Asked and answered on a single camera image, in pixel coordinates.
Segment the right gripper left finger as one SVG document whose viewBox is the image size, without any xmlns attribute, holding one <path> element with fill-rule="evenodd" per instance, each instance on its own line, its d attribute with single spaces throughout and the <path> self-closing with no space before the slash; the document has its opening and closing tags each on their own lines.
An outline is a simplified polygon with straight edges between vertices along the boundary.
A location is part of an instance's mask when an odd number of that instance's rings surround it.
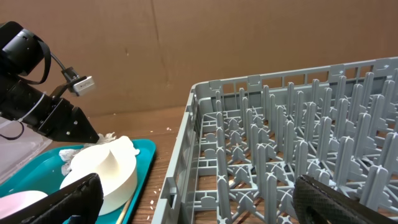
<svg viewBox="0 0 398 224">
<path fill-rule="evenodd" d="M 90 173 L 36 203 L 1 219 L 1 223 L 95 223 L 103 204 L 100 177 Z"/>
</svg>

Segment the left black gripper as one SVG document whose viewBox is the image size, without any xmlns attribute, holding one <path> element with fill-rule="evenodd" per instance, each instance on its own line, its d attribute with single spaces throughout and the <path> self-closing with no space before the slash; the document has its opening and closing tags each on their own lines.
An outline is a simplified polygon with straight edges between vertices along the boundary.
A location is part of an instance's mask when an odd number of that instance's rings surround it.
<svg viewBox="0 0 398 224">
<path fill-rule="evenodd" d="M 61 85 L 48 96 L 18 78 L 2 77 L 1 117 L 25 123 L 53 141 L 96 143 L 99 136 L 84 112 L 62 98 L 67 88 L 87 79 L 81 77 Z"/>
</svg>

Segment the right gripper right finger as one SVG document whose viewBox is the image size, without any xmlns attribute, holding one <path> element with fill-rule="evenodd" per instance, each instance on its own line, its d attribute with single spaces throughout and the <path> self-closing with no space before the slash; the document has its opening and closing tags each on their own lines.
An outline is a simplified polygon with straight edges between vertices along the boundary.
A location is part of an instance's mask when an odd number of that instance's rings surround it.
<svg viewBox="0 0 398 224">
<path fill-rule="evenodd" d="M 296 179 L 292 205 L 300 224 L 397 224 L 308 175 Z"/>
</svg>

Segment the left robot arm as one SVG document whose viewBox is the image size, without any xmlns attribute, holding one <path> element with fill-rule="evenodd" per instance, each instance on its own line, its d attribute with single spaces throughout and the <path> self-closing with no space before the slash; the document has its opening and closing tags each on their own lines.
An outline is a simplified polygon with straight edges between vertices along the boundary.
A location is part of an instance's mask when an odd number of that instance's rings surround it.
<svg viewBox="0 0 398 224">
<path fill-rule="evenodd" d="M 43 84 L 56 62 L 66 82 L 48 95 Z M 1 117 L 58 142 L 96 143 L 99 136 L 84 112 L 63 98 L 65 91 L 82 96 L 94 87 L 91 77 L 65 67 L 49 46 L 14 21 L 1 24 Z"/>
</svg>

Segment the white tissue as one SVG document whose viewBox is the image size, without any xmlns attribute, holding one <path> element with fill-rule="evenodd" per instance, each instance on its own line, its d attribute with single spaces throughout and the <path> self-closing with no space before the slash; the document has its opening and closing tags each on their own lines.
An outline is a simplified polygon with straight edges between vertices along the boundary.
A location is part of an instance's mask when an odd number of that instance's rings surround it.
<svg viewBox="0 0 398 224">
<path fill-rule="evenodd" d="M 100 144 L 105 144 L 109 143 L 113 140 L 116 139 L 116 136 L 113 133 L 108 133 L 108 134 L 99 134 L 99 139 L 97 143 L 86 143 L 84 144 L 81 148 L 79 149 L 72 149 L 71 147 L 67 147 L 66 149 L 61 149 L 58 153 L 60 156 L 61 160 L 64 162 L 64 165 L 61 168 L 61 173 L 63 176 L 68 175 L 72 168 L 71 168 L 71 162 L 72 159 L 82 150 L 91 147 L 91 146 L 97 146 Z"/>
</svg>

